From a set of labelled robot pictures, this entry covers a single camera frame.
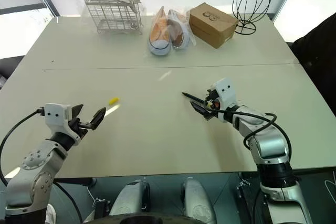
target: wire hat stand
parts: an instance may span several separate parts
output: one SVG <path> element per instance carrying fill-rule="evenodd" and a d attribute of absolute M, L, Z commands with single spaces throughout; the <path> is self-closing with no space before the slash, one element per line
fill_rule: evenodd
<path fill-rule="evenodd" d="M 85 0 L 97 32 L 132 31 L 141 33 L 140 0 Z"/>
<path fill-rule="evenodd" d="M 235 32 L 242 35 L 255 33 L 257 27 L 254 23 L 266 15 L 270 3 L 271 0 L 233 0 L 232 13 L 239 20 Z M 247 6 L 253 8 L 252 13 L 246 14 Z"/>

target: table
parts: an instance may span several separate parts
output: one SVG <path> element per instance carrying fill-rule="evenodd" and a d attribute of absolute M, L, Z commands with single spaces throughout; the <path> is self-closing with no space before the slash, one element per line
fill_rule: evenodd
<path fill-rule="evenodd" d="M 336 164 L 336 119 L 299 64 L 36 71 L 20 65 L 0 93 L 0 132 L 46 102 L 83 103 L 80 117 L 90 120 L 117 96 L 120 107 L 70 150 L 58 177 L 254 171 L 239 133 L 219 120 L 206 122 L 181 95 L 204 97 L 223 77 L 232 78 L 241 104 L 278 115 L 292 142 L 293 168 Z M 4 172 L 49 135 L 39 116 L 19 127 L 5 145 Z"/>
<path fill-rule="evenodd" d="M 144 19 L 143 35 L 97 35 L 89 19 L 54 18 L 37 39 L 22 64 L 34 69 L 102 69 L 202 67 L 298 63 L 273 23 L 265 16 L 251 36 L 235 34 L 219 49 L 196 38 L 197 46 L 152 55 L 147 47 L 151 17 Z"/>

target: white sneaker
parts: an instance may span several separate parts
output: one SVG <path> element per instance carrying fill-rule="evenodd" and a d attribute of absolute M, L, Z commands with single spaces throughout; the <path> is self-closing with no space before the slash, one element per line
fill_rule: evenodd
<path fill-rule="evenodd" d="M 48 204 L 47 206 L 46 224 L 56 224 L 56 212 L 51 204 Z"/>

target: floor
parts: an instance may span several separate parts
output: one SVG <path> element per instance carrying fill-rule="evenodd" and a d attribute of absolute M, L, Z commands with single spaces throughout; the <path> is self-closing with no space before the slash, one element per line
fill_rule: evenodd
<path fill-rule="evenodd" d="M 163 212 L 179 215 L 182 211 L 180 201 L 180 184 L 187 178 L 198 179 L 214 205 L 218 224 L 242 223 L 237 208 L 236 186 L 240 182 L 238 173 L 216 174 L 182 174 L 182 175 L 156 175 L 156 176 L 128 176 L 98 178 L 96 185 L 91 189 L 94 197 L 100 199 L 116 199 L 125 184 L 136 179 L 142 179 L 150 184 L 152 212 Z M 301 176 L 301 188 L 306 199 L 314 223 L 331 224 L 336 219 L 335 204 L 325 188 L 324 180 L 333 180 L 331 173 L 318 173 Z M 252 179 L 250 182 L 255 188 L 259 181 Z M 86 187 L 79 185 L 63 184 L 64 188 L 73 196 L 78 204 L 83 219 L 92 212 L 93 200 Z M 335 195 L 335 188 L 330 185 L 331 192 Z M 0 218 L 5 211 L 5 188 L 0 186 Z M 76 212 L 70 200 L 54 186 L 51 192 L 50 203 L 57 213 L 57 224 L 79 223 Z"/>

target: cardboard box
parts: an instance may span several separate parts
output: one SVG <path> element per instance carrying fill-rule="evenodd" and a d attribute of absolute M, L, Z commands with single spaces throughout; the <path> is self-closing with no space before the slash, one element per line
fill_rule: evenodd
<path fill-rule="evenodd" d="M 211 5 L 202 3 L 190 10 L 189 24 L 194 35 L 218 48 L 232 38 L 238 20 Z"/>

